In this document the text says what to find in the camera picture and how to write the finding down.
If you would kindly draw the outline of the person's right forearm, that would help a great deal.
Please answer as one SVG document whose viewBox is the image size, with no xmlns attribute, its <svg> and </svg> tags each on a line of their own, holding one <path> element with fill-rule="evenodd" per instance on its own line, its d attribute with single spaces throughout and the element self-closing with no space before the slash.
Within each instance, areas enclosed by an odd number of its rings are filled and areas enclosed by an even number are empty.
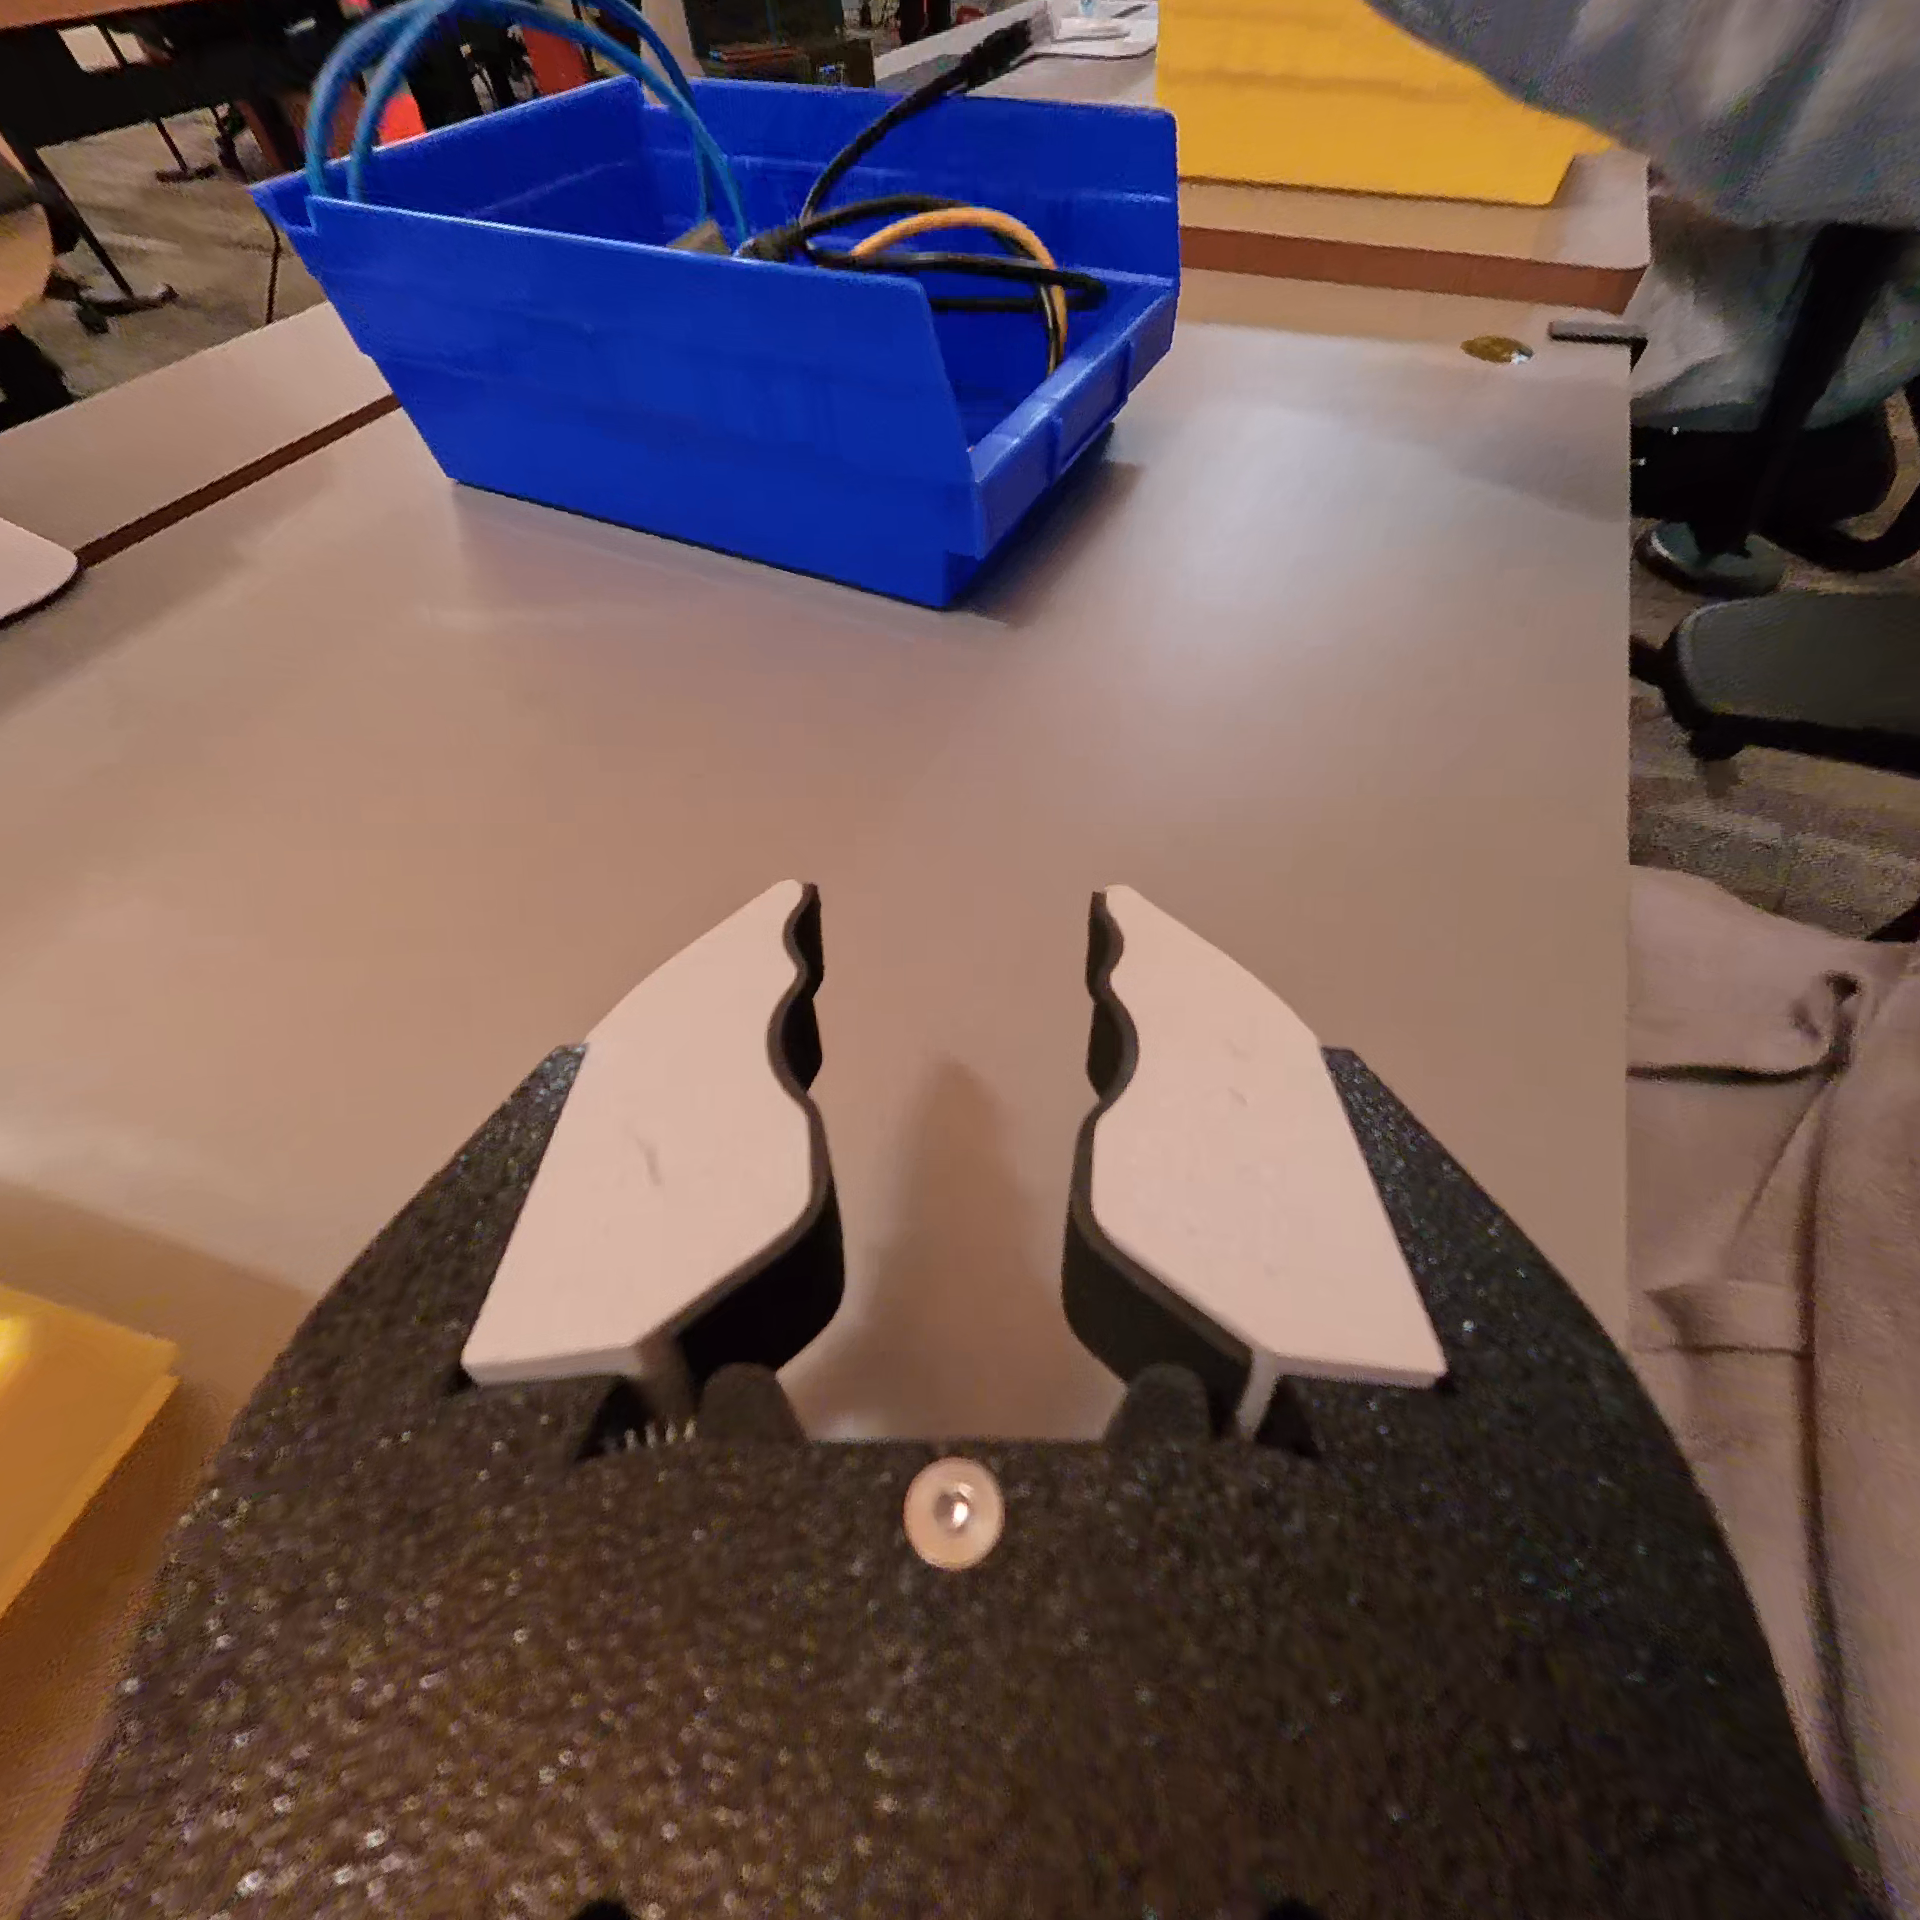
<svg viewBox="0 0 1920 1920">
<path fill-rule="evenodd" d="M 1376 5 L 1745 230 L 1917 230 L 1917 5 Z"/>
</svg>

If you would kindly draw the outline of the grey desk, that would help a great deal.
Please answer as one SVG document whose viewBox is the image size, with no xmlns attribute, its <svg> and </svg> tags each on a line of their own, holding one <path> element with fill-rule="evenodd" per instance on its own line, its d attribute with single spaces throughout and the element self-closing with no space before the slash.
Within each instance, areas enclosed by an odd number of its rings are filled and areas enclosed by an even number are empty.
<svg viewBox="0 0 1920 1920">
<path fill-rule="evenodd" d="M 81 562 L 394 413 L 329 304 L 4 434 L 4 521 Z"/>
<path fill-rule="evenodd" d="M 4 1283 L 182 1370 L 4 1621 L 4 1916 L 308 1303 L 777 879 L 823 895 L 847 1229 L 812 1428 L 1108 1417 L 1057 1262 L 1116 882 L 1623 1334 L 1625 352 L 1505 337 L 1178 316 L 960 612 L 459 490 L 390 413 L 4 634 Z"/>
<path fill-rule="evenodd" d="M 1183 172 L 1183 320 L 1464 339 L 1620 316 L 1649 263 L 1647 160 L 1575 158 L 1549 206 L 1386 200 Z"/>
</svg>

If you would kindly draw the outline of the blue plastic bin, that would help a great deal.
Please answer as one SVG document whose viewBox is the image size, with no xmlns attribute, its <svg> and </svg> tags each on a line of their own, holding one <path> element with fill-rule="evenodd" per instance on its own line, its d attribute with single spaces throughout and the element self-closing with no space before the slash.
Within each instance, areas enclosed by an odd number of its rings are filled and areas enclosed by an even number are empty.
<svg viewBox="0 0 1920 1920">
<path fill-rule="evenodd" d="M 250 195 L 449 479 L 923 608 L 1099 454 L 1183 284 L 1164 109 L 971 96 L 847 188 L 1012 213 L 1099 282 L 1055 372 L 1033 311 L 677 251 L 697 158 L 632 80 L 375 152 L 364 202 L 322 184 Z"/>
</svg>

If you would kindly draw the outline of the black office chair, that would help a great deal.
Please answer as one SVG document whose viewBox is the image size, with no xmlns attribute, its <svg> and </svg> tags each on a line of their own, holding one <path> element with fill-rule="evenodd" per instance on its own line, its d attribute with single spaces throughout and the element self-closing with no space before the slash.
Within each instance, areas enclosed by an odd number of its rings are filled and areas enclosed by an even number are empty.
<svg viewBox="0 0 1920 1920">
<path fill-rule="evenodd" d="M 1813 429 L 1751 538 L 1843 577 L 1891 571 L 1917 559 L 1917 492 L 1871 538 L 1850 522 L 1894 479 L 1888 410 Z M 1697 760 L 1771 748 L 1917 777 L 1917 591 L 1697 591 L 1665 639 L 1628 639 L 1628 676 L 1663 697 Z"/>
</svg>

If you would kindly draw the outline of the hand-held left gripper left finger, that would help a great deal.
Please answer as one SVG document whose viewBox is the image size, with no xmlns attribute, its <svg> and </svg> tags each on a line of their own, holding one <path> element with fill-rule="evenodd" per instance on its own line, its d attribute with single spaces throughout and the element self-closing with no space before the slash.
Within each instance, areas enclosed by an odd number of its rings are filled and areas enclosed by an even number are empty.
<svg viewBox="0 0 1920 1920">
<path fill-rule="evenodd" d="M 724 1370 L 777 1373 L 826 1334 L 847 1256 L 820 986 L 823 902 L 784 879 L 589 1033 L 466 1334 L 469 1386 L 614 1378 L 668 1428 Z"/>
</svg>

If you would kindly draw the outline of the white rounded object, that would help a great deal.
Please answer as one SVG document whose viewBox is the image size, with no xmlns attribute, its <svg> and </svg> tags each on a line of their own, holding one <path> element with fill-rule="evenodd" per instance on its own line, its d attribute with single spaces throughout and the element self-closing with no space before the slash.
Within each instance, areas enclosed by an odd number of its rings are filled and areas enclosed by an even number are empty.
<svg viewBox="0 0 1920 1920">
<path fill-rule="evenodd" d="M 75 582 L 81 576 L 81 562 L 64 546 L 46 538 L 46 536 L 37 536 L 37 532 L 17 526 L 14 521 L 0 522 L 0 541 L 4 541 L 4 548 L 0 548 L 0 564 L 4 564 L 0 621 L 4 621 L 4 627 L 28 617 L 32 612 L 44 612 L 46 603 L 59 602 L 64 591 L 75 588 Z"/>
</svg>

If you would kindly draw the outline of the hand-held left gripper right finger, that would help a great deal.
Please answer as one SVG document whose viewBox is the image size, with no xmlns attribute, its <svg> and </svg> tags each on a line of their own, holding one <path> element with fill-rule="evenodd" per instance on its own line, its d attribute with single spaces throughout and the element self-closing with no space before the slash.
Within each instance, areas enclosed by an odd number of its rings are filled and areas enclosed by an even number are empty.
<svg viewBox="0 0 1920 1920">
<path fill-rule="evenodd" d="M 1312 1448 L 1295 1380 L 1447 1380 L 1317 1033 L 1131 884 L 1089 895 L 1061 1309 L 1125 1443 Z"/>
</svg>

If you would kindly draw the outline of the yellow envelope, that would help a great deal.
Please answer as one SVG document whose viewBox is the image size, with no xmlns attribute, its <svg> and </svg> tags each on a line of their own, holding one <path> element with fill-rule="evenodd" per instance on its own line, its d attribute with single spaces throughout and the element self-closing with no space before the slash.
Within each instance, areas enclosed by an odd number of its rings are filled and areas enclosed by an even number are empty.
<svg viewBox="0 0 1920 1920">
<path fill-rule="evenodd" d="M 1159 5 L 1155 98 L 1197 184 L 1549 206 L 1609 152 L 1367 5 Z"/>
</svg>

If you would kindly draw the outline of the person's grey sweatshirt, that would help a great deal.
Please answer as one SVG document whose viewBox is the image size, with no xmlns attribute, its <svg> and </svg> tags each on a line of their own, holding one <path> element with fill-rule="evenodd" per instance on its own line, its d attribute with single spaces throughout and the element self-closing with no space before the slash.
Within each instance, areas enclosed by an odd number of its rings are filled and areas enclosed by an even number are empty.
<svg viewBox="0 0 1920 1920">
<path fill-rule="evenodd" d="M 1917 1916 L 1917 947 L 1628 874 L 1625 1349 L 1868 1900 Z"/>
</svg>

